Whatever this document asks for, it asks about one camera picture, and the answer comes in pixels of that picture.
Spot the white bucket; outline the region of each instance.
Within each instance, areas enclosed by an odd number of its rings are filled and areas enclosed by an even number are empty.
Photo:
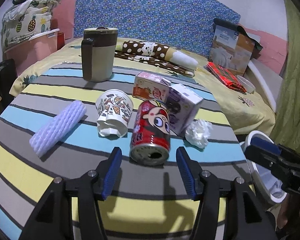
[[[251,139],[253,137],[259,137],[265,141],[273,143],[273,141],[268,136],[266,136],[264,133],[262,133],[260,131],[252,131],[246,137],[245,142],[240,143],[243,152],[250,145]],[[270,192],[269,192],[269,189],[274,185],[274,183],[276,181],[278,181],[278,179],[276,177],[272,176],[270,170],[254,163],[252,161],[248,160],[248,165],[249,165],[250,172],[251,172],[252,178],[254,180],[254,183],[257,186],[261,195],[264,197],[264,199],[271,205],[281,203],[287,195],[286,192],[284,192],[279,197],[275,197],[272,194],[270,194]]]

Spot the cardboard box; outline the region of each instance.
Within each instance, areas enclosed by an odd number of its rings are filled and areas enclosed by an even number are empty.
[[[171,86],[166,106],[169,111],[170,129],[177,135],[193,121],[203,98],[182,84]]]
[[[254,41],[241,33],[216,25],[209,60],[243,76],[249,63]]]
[[[132,96],[140,99],[158,99],[166,102],[171,82],[149,72],[140,72],[134,80]]]

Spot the folded red plaid fabric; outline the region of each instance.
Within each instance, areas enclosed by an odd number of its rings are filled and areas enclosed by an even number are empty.
[[[207,69],[218,78],[226,87],[245,94],[247,91],[237,78],[227,69],[216,65],[213,62],[207,64]]]

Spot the blue stripe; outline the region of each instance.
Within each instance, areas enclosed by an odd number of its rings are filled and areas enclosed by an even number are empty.
[[[1,117],[17,126],[37,132],[40,127],[52,120],[52,117],[8,106]],[[129,156],[132,133],[123,138],[99,137],[97,127],[79,123],[76,129],[62,141],[68,144],[97,151],[111,152],[113,147],[120,147],[122,154]],[[176,150],[184,146],[191,159],[199,162],[234,162],[245,160],[239,144],[209,142],[203,152],[193,148],[187,141],[171,138],[171,150],[168,161],[176,161]]]
[[[81,69],[49,69],[43,75],[82,77],[82,70]],[[133,84],[134,83],[134,76],[113,73],[110,80],[128,82],[128,83]],[[190,87],[190,89],[192,91],[194,91],[195,93],[197,93],[200,97],[216,102],[216,99],[214,98],[214,96],[212,94],[207,93],[205,91],[201,91],[199,89],[195,89],[193,87]]]
[[[18,240],[21,235],[21,229],[13,223],[10,218],[0,208],[0,229],[11,240]]]

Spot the blue gripper pad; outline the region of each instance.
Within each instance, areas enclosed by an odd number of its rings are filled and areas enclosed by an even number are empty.
[[[103,190],[101,193],[102,198],[105,200],[112,192],[115,180],[118,176],[119,168],[122,161],[122,152],[117,148],[112,163],[109,166],[108,172],[105,175],[103,182]]]
[[[196,196],[194,187],[194,177],[192,176],[191,171],[186,163],[186,160],[184,159],[182,152],[179,148],[176,151],[176,160],[187,195],[192,200],[194,200]]]
[[[268,152],[271,152],[273,154],[281,155],[281,150],[276,144],[263,140],[259,137],[253,137],[251,139],[250,144],[261,149],[267,150]]]

